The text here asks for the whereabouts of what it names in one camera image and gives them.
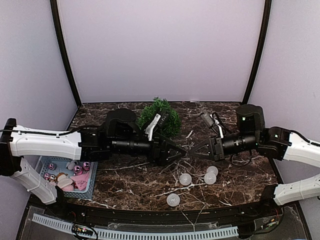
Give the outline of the small green christmas tree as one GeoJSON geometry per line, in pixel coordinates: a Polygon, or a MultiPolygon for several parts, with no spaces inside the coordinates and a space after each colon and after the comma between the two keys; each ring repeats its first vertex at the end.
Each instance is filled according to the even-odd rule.
{"type": "Polygon", "coordinates": [[[137,119],[137,125],[143,129],[155,118],[156,114],[160,115],[159,124],[164,118],[164,123],[158,126],[157,130],[161,135],[171,138],[181,132],[182,121],[178,112],[171,107],[165,98],[160,97],[154,97],[152,105],[148,105],[142,110],[137,119]]]}

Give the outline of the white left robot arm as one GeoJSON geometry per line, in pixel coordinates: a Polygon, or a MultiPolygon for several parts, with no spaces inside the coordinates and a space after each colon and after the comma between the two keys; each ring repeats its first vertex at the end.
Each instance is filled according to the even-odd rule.
{"type": "Polygon", "coordinates": [[[156,113],[144,128],[139,128],[136,118],[132,110],[119,108],[109,111],[101,125],[88,124],[70,131],[31,129],[9,118],[0,132],[0,174],[51,205],[58,217],[67,218],[71,208],[64,202],[62,188],[47,183],[24,157],[98,162],[121,154],[145,156],[158,166],[166,166],[186,155],[183,148],[160,133],[169,118],[165,110],[156,113]]]}

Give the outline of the white ball string lights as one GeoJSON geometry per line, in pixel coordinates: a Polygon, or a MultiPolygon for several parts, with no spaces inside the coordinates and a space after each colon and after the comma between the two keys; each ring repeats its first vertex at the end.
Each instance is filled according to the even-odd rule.
{"type": "Polygon", "coordinates": [[[190,206],[192,204],[202,204],[202,209],[205,207],[212,206],[211,203],[209,203],[204,195],[204,192],[202,190],[202,186],[211,186],[214,185],[217,181],[217,175],[219,173],[218,168],[214,165],[214,163],[218,163],[220,161],[210,161],[209,164],[207,164],[207,167],[200,166],[200,163],[198,161],[195,162],[195,165],[192,165],[189,160],[191,160],[190,156],[190,150],[188,152],[189,158],[186,159],[180,159],[177,162],[174,162],[175,169],[172,170],[172,175],[174,176],[176,180],[176,186],[174,189],[171,189],[167,193],[167,204],[171,206],[172,208],[182,208],[183,206],[190,206]],[[198,189],[201,193],[201,199],[196,197],[195,194],[189,194],[189,191],[192,189],[198,189]],[[191,197],[195,199],[193,202],[181,202],[181,195],[189,194],[191,197]]]}

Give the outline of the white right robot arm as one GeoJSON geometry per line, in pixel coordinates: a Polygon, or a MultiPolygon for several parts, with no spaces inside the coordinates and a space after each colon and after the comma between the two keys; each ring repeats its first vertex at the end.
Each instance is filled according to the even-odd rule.
{"type": "MultiPolygon", "coordinates": [[[[320,144],[301,133],[274,126],[265,127],[263,108],[244,104],[236,110],[236,133],[208,137],[189,151],[190,156],[222,161],[226,156],[255,150],[259,155],[275,160],[295,161],[314,167],[320,166],[320,144]]],[[[264,188],[255,213],[266,217],[275,204],[283,206],[290,202],[318,197],[320,176],[315,175],[287,184],[268,185],[264,188]]]]}

